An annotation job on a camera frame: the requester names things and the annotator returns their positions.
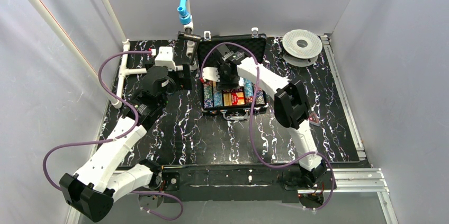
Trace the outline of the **red yellow card deck box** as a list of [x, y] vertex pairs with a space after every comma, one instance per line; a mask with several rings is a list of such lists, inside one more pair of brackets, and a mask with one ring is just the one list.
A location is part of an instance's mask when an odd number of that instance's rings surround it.
[[242, 89], [232, 89], [223, 92], [224, 106], [240, 106], [245, 104], [245, 95]]

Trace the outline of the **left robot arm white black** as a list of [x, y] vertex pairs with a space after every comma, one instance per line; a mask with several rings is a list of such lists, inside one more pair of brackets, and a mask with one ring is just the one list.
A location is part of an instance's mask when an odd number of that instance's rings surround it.
[[163, 115], [168, 97], [192, 88], [191, 71], [165, 66], [150, 66], [137, 90], [127, 103], [114, 129], [93, 156], [73, 175], [64, 174], [59, 181], [66, 202], [93, 222], [104, 219], [114, 202], [141, 187], [161, 196], [165, 181], [162, 167], [144, 159], [131, 169], [115, 175], [117, 167], [135, 144]]

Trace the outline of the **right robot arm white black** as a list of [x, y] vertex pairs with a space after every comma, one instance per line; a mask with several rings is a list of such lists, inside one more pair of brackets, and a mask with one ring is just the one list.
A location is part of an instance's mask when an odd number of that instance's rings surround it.
[[215, 46], [209, 55], [214, 56], [220, 68], [219, 79], [225, 76], [242, 77], [254, 83], [274, 101], [274, 115], [294, 143], [299, 164], [299, 180], [303, 186], [313, 187], [327, 171], [325, 158], [318, 153], [309, 121], [310, 104], [303, 83], [289, 80], [260, 64], [247, 48], [237, 45], [238, 52], [228, 51], [229, 42]]

